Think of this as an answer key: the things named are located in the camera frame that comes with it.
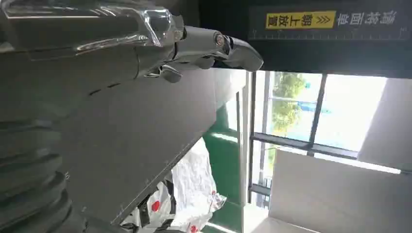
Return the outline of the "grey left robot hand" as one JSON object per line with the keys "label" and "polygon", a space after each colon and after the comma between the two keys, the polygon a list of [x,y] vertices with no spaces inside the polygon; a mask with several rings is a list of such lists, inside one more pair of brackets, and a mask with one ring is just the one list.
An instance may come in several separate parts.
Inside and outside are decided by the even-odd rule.
{"label": "grey left robot hand", "polygon": [[54,121],[101,89],[138,78],[178,82],[179,64],[257,71],[260,54],[220,31],[187,26],[141,0],[3,0],[0,120]]}

